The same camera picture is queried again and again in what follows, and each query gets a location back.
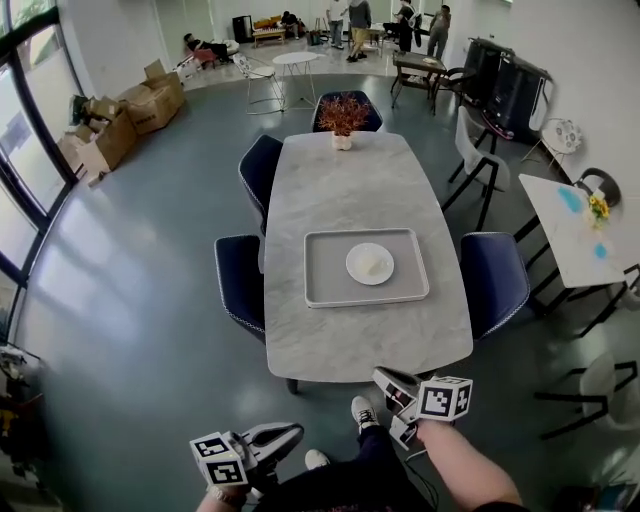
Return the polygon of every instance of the human arm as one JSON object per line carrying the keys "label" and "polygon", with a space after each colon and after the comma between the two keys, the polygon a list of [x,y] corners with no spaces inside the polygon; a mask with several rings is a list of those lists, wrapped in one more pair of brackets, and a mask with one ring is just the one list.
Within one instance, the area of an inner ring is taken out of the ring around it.
{"label": "human arm", "polygon": [[[242,500],[246,497],[248,490],[247,486],[233,486],[226,487],[224,493],[229,497]],[[239,512],[241,508],[218,501],[210,492],[207,492],[196,512]]]}
{"label": "human arm", "polygon": [[464,512],[497,502],[522,505],[511,477],[448,423],[422,421],[418,439],[424,443],[431,462]]}

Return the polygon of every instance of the shoe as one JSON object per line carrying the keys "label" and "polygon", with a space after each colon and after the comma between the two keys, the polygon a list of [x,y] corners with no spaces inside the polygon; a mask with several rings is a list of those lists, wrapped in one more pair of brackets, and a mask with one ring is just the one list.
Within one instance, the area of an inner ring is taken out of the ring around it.
{"label": "shoe", "polygon": [[357,396],[351,402],[351,415],[356,420],[360,432],[365,428],[380,425],[373,405],[363,396]]}
{"label": "shoe", "polygon": [[307,466],[309,471],[322,466],[328,466],[329,464],[331,464],[329,458],[318,450],[309,450],[304,456],[304,465]]}

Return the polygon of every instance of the round plate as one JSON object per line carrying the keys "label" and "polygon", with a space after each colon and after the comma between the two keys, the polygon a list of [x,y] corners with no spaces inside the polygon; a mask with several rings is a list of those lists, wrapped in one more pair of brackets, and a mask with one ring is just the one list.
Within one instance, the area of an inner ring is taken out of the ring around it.
{"label": "round plate", "polygon": [[374,286],[388,281],[393,268],[393,256],[378,244],[356,245],[347,254],[347,272],[362,284]]}

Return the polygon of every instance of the tray rim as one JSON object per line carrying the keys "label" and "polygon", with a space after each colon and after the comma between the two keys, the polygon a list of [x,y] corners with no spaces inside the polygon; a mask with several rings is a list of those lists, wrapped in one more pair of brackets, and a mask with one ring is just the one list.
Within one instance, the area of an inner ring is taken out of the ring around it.
{"label": "tray rim", "polygon": [[[407,233],[413,242],[414,249],[416,251],[416,255],[419,256],[416,258],[418,260],[418,270],[420,272],[420,276],[422,277],[422,284],[424,293],[419,295],[409,295],[406,297],[389,297],[386,299],[365,299],[358,301],[342,301],[342,302],[315,302],[309,298],[309,288],[307,286],[307,242],[309,238],[318,235],[340,235],[345,233],[350,234],[365,234],[365,233],[382,233],[382,232],[390,232],[390,231],[401,231]],[[311,309],[326,309],[326,308],[339,308],[339,307],[352,307],[352,306],[367,306],[367,305],[377,305],[377,304],[396,304],[400,302],[413,302],[423,300],[429,295],[431,290],[431,286],[429,285],[429,279],[427,277],[427,271],[424,268],[424,259],[422,257],[422,251],[420,250],[420,244],[418,243],[418,235],[411,228],[374,228],[374,229],[338,229],[338,230],[330,230],[330,231],[310,231],[304,236],[303,243],[303,259],[304,259],[304,268],[303,268],[303,278],[304,278],[304,300],[307,303],[307,306]]]}

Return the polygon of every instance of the person in gray shirt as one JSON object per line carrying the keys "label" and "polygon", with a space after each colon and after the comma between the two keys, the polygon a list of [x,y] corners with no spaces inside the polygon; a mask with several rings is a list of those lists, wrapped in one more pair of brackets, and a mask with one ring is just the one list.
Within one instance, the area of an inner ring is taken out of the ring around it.
{"label": "person in gray shirt", "polygon": [[358,62],[358,59],[365,59],[367,56],[362,51],[369,27],[371,27],[371,7],[367,0],[350,0],[349,19],[353,32],[353,50],[347,57],[348,62]]}
{"label": "person in gray shirt", "polygon": [[447,46],[447,39],[449,39],[450,27],[451,9],[449,9],[448,5],[443,5],[442,9],[440,9],[431,20],[429,46],[427,48],[427,55],[429,55],[429,57],[433,57],[435,52],[436,58],[442,59],[442,54]]}

